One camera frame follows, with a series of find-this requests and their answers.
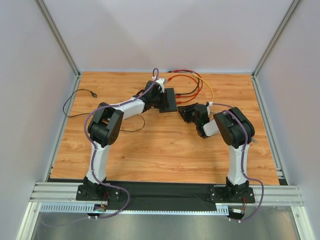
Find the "black network switch box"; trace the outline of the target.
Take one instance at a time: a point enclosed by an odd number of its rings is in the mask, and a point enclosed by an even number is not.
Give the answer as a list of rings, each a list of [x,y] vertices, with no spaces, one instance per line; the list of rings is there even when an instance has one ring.
[[[160,113],[171,113],[178,110],[173,88],[165,88],[164,93],[160,94],[158,109]]]

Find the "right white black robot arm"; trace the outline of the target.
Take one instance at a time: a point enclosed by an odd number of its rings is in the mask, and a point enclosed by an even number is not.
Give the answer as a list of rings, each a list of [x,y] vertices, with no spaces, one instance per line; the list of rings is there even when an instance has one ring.
[[[239,194],[249,188],[247,176],[248,151],[255,135],[253,124],[238,107],[207,102],[179,106],[178,113],[186,123],[194,123],[198,135],[205,139],[222,136],[229,149],[229,171],[226,188]]]

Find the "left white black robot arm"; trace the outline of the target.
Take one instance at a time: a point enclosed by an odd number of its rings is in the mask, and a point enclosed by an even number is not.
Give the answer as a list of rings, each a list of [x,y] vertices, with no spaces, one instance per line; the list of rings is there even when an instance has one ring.
[[[90,165],[83,179],[85,186],[100,186],[106,180],[106,166],[111,146],[117,140],[122,122],[151,108],[169,106],[165,78],[148,81],[145,88],[130,99],[107,104],[102,102],[85,120],[84,133],[91,143]]]

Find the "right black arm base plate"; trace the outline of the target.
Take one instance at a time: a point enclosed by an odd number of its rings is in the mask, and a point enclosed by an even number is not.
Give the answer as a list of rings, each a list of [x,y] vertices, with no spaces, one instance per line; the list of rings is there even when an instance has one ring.
[[[213,185],[208,188],[209,200],[213,203],[253,204],[256,202],[253,189],[249,186],[231,187]]]

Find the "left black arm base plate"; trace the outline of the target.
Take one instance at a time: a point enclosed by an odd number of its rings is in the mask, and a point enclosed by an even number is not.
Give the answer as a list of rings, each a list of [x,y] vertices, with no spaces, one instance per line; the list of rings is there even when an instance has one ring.
[[[118,202],[121,197],[119,188],[107,187],[104,185],[86,185],[78,186],[75,199],[77,201],[112,201]]]

